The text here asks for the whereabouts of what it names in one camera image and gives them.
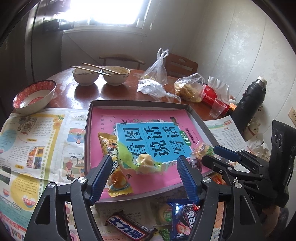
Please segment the right hand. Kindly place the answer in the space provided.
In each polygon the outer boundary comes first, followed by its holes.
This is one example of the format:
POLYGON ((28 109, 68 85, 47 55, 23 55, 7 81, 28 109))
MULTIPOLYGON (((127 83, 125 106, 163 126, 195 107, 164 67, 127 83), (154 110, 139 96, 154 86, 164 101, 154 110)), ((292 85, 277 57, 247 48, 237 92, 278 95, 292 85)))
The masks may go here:
POLYGON ((287 207, 271 205, 262 209, 260 220, 266 240, 278 240, 287 226, 289 211, 287 207))

